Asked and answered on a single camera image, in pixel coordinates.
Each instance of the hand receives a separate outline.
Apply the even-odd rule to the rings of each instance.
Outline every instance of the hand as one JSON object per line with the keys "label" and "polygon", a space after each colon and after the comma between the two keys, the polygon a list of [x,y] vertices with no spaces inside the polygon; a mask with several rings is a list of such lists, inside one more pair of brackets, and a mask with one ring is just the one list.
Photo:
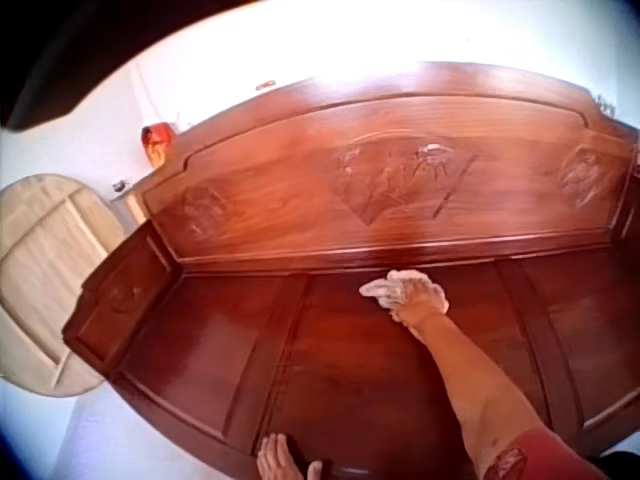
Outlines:
{"label": "hand", "polygon": [[405,280],[404,292],[404,300],[391,307],[391,316],[418,337],[423,322],[444,315],[444,293],[438,285],[425,285],[417,280]]}
{"label": "hand", "polygon": [[[262,439],[257,463],[262,480],[304,480],[289,453],[287,437],[281,433]],[[322,462],[313,462],[307,470],[307,480],[320,480],[321,472]]]}

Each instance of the wooden bed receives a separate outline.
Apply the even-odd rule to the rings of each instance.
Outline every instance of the wooden bed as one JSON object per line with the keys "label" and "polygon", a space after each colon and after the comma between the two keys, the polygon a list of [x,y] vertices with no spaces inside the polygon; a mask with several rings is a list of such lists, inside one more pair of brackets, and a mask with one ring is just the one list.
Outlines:
{"label": "wooden bed", "polygon": [[474,478],[429,352],[358,294],[419,268],[598,454],[640,427],[637,140],[586,90],[507,68],[280,88],[176,139],[65,341],[230,476],[276,431],[332,478]]}

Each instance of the cleaning cloth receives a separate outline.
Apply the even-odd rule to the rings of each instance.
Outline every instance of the cleaning cloth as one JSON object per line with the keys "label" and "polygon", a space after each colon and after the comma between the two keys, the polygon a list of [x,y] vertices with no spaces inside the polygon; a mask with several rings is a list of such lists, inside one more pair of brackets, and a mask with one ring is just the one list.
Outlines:
{"label": "cleaning cloth", "polygon": [[[431,292],[442,313],[447,313],[449,302],[442,287],[433,283],[425,273],[417,270],[391,270],[387,278],[379,278],[360,287],[360,295],[373,297],[382,308],[390,310],[394,305],[404,303],[409,281],[422,283]],[[391,316],[398,321],[393,312]]]}

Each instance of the forearm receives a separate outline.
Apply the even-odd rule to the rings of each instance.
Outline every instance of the forearm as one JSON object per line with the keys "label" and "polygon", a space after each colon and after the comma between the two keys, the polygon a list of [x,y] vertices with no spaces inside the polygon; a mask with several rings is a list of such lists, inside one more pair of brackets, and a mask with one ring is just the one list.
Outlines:
{"label": "forearm", "polygon": [[479,475],[520,434],[543,427],[509,377],[446,315],[413,321],[414,335],[433,356]]}

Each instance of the carved floral ornament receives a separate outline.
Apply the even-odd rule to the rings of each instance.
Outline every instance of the carved floral ornament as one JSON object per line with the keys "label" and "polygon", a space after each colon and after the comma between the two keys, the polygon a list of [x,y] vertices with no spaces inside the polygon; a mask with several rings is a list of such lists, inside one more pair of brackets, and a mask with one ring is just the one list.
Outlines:
{"label": "carved floral ornament", "polygon": [[606,188],[607,174],[596,152],[579,147],[572,152],[560,169],[560,189],[576,208],[586,205]]}
{"label": "carved floral ornament", "polygon": [[109,292],[111,310],[116,313],[128,313],[133,310],[142,295],[142,288],[133,285],[117,285]]}
{"label": "carved floral ornament", "polygon": [[197,185],[182,194],[182,213],[188,232],[195,240],[219,236],[224,229],[227,208],[211,185]]}
{"label": "carved floral ornament", "polygon": [[388,209],[434,190],[436,218],[460,186],[475,156],[451,139],[419,132],[379,132],[349,143],[337,156],[334,193],[365,225]]}

